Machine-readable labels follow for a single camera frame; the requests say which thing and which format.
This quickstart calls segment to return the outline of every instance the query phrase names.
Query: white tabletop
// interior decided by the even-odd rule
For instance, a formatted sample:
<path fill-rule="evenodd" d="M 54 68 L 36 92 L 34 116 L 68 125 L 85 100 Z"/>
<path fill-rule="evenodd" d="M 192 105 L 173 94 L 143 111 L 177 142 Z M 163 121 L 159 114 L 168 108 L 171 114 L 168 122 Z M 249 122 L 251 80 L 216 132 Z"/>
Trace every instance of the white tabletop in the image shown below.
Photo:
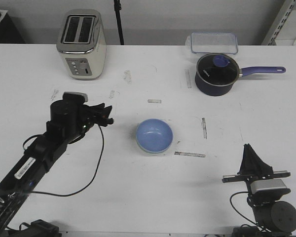
<path fill-rule="evenodd" d="M 296 208 L 296 47 L 240 46 L 234 59 L 240 67 L 287 71 L 241 78 L 228 94 L 211 97 L 196 87 L 195 57 L 185 46 L 108 46 L 102 75 L 80 81 L 68 76 L 55 45 L 0 44 L 0 181 L 22 156 L 23 141 L 45 131 L 49 106 L 64 91 L 87 93 L 88 105 L 112 105 L 115 120 L 103 129 L 94 183 L 73 197 L 30 195 L 10 227 L 43 219 L 62 231 L 231 233 L 249 224 L 229 204 L 246 186 L 221 179 L 239 171 L 246 143 L 274 171 L 291 172 L 283 181 L 292 192 L 281 200 Z M 148 118 L 163 119 L 174 133 L 171 147 L 158 155 L 135 141 L 138 123 Z M 90 181 L 100 149 L 95 126 L 69 145 L 36 191 L 79 190 Z M 254 219 L 246 195 L 234 202 Z"/>

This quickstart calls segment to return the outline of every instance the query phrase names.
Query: purple saucepan handle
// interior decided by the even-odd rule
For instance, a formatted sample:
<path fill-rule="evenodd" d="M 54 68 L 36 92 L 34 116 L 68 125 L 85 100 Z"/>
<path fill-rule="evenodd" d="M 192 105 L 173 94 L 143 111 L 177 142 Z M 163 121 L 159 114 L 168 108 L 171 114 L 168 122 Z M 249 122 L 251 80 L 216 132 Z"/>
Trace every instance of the purple saucepan handle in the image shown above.
<path fill-rule="evenodd" d="M 284 73 L 286 68 L 284 67 L 248 67 L 242 68 L 242 76 L 247 76 L 253 73 Z"/>

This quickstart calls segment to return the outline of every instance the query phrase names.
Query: blue bowl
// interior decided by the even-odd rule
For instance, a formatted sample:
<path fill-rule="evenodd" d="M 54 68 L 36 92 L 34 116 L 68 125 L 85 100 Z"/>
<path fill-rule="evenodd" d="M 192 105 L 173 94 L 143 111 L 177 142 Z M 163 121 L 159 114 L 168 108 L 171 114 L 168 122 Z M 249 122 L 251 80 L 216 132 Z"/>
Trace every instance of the blue bowl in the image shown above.
<path fill-rule="evenodd" d="M 148 153 L 161 153 L 168 149 L 173 140 L 170 126 L 162 120 L 151 118 L 139 124 L 136 141 Z"/>

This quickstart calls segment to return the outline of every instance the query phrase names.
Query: plastic food container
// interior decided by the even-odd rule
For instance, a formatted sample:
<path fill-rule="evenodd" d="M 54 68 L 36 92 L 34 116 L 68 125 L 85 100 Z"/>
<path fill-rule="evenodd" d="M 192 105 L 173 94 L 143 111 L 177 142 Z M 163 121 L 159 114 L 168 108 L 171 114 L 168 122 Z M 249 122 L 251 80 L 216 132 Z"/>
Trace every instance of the plastic food container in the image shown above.
<path fill-rule="evenodd" d="M 238 53 L 237 37 L 233 33 L 193 32 L 190 45 L 193 53 Z"/>

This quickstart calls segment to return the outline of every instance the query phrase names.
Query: label sticker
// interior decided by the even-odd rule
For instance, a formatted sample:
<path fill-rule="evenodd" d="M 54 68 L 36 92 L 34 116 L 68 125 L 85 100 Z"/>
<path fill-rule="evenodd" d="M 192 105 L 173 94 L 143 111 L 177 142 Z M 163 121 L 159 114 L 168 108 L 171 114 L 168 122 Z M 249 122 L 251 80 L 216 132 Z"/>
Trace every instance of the label sticker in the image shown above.
<path fill-rule="evenodd" d="M 18 172 L 15 173 L 14 177 L 16 179 L 21 179 L 23 175 L 28 171 L 28 169 L 34 164 L 35 159 L 30 157 L 28 160 L 22 165 Z"/>

